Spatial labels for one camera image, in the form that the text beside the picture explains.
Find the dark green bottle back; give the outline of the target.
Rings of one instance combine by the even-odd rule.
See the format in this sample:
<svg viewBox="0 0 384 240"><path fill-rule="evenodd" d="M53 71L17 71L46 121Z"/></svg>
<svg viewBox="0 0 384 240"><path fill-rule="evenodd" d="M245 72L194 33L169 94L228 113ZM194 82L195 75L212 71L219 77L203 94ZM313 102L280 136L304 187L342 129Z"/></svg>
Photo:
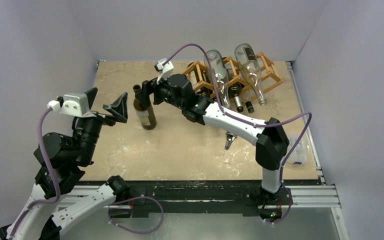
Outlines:
<svg viewBox="0 0 384 240"><path fill-rule="evenodd" d="M204 70L200 70L200 73L201 73L201 76L202 76L202 79L206 82L206 83L209 83L210 80L208 79L208 75L207 73L204 71ZM189 81L191 82L192 84L192 87L195 88L197 86L197 84L199 83L199 76L198 76L198 71L197 69L194 69L193 71L191 71L189 74L188 74L188 79ZM195 91L195 93L197 95L201 95L201 96L204 96L204 97L207 97L209 98L212 91L209 90L208 88L206 87L202 87L198 90Z"/></svg>

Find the square clear whisky bottle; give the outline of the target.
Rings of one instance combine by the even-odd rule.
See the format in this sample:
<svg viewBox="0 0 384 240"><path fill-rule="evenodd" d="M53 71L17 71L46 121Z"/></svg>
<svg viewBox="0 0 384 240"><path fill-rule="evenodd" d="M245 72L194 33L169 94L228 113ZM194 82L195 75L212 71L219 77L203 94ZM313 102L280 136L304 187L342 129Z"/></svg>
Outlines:
<svg viewBox="0 0 384 240"><path fill-rule="evenodd" d="M252 104L251 101L246 101L246 102L245 102L245 106L246 106L247 112L248 112L249 114L252 114L252 113L255 112L254 106L253 106L253 104Z"/></svg>

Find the clear glass bottle tall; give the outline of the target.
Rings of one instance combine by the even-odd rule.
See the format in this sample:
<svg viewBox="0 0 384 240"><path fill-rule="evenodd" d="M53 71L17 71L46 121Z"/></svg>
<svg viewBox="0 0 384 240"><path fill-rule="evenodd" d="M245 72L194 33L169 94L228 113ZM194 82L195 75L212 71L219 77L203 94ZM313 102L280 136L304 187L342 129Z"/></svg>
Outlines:
<svg viewBox="0 0 384 240"><path fill-rule="evenodd" d="M252 89L258 103L265 106L267 100L263 93L262 71L253 48L248 43L239 44L234 50L234 55L238 68Z"/></svg>

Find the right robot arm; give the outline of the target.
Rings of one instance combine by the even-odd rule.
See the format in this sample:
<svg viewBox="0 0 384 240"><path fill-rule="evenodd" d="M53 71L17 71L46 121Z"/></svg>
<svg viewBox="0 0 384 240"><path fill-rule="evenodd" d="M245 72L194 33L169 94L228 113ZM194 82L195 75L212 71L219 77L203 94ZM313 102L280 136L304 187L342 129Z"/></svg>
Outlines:
<svg viewBox="0 0 384 240"><path fill-rule="evenodd" d="M255 146L255 161L262 168L260 196L268 204L280 198L281 165L290 141L278 119L253 119L219 106L211 98L196 94L184 74L174 74L160 82L155 78L145 80L134 85L133 91L145 108L168 103L193 123L225 130Z"/></svg>

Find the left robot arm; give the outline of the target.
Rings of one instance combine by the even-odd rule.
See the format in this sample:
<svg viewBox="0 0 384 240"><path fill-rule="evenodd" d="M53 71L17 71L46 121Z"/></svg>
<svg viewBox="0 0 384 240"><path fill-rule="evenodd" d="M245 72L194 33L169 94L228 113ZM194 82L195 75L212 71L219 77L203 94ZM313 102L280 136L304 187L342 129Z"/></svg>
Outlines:
<svg viewBox="0 0 384 240"><path fill-rule="evenodd" d="M68 93L47 104L37 124L38 147L33 153L40 169L21 213L14 223L0 227L0 239L58 240L99 207L128 201L130 187L121 176L115 175L84 200L57 211L58 204L85 174L84 168L93 164L102 127L128 120L126 92L113 103L105 104L104 114L91 109L97 92L94 87L83 93ZM51 112L73 118L72 135L43 134L44 120Z"/></svg>

